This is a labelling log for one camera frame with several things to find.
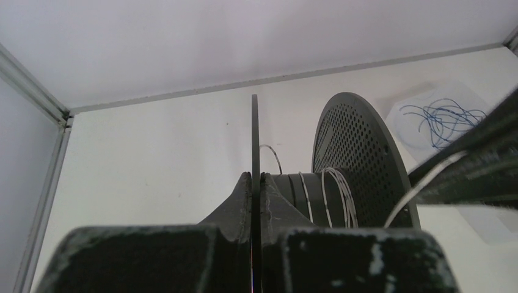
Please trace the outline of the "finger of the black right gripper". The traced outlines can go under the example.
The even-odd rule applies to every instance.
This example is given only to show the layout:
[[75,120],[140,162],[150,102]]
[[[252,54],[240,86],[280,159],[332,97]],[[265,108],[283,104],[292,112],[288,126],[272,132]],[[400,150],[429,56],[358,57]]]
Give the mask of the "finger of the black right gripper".
[[442,170],[417,195],[419,204],[485,204],[517,209],[517,91],[476,127],[409,174],[416,186],[447,157],[465,156]]

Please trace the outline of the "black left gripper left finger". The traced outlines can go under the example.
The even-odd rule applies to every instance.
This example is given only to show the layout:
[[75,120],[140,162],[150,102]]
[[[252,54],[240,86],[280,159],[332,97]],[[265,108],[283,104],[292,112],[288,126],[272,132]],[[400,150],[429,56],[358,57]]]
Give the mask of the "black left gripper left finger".
[[84,226],[56,248],[37,292],[250,292],[252,178],[195,225]]

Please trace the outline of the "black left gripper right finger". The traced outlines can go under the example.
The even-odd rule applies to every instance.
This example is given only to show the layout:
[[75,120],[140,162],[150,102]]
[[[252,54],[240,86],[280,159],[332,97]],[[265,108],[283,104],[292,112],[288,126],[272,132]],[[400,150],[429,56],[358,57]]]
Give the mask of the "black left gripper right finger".
[[412,228],[319,228],[261,176],[263,292],[458,292],[438,242]]

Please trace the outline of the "dark grey perforated spool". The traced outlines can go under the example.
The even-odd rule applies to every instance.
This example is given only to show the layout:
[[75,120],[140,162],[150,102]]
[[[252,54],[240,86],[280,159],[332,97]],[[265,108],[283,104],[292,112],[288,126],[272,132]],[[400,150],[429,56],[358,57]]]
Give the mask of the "dark grey perforated spool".
[[[252,98],[252,290],[261,290],[261,176],[258,98]],[[285,198],[319,228],[383,228],[410,183],[401,155],[372,105],[339,93],[319,118],[309,173],[293,176]],[[418,228],[417,210],[406,204],[394,228]]]

